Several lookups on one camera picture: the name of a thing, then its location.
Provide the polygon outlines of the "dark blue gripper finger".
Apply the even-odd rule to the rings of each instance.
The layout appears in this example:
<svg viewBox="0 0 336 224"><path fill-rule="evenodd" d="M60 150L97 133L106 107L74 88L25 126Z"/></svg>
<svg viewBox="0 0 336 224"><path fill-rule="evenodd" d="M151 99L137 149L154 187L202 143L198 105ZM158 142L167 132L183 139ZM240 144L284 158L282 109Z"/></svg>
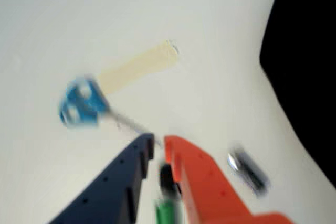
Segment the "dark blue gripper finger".
<svg viewBox="0 0 336 224"><path fill-rule="evenodd" d="M135 223L154 135L132 141L51 223Z"/></svg>

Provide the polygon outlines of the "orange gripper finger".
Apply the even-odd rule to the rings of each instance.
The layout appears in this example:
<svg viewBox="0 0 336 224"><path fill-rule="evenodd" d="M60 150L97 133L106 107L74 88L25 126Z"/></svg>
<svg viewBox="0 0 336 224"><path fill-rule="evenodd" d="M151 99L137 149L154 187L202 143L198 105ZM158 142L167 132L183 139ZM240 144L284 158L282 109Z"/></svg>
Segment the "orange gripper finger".
<svg viewBox="0 0 336 224"><path fill-rule="evenodd" d="M215 160L177 135L164 137L165 160L182 192L189 223L290 223L278 212L253 215Z"/></svg>

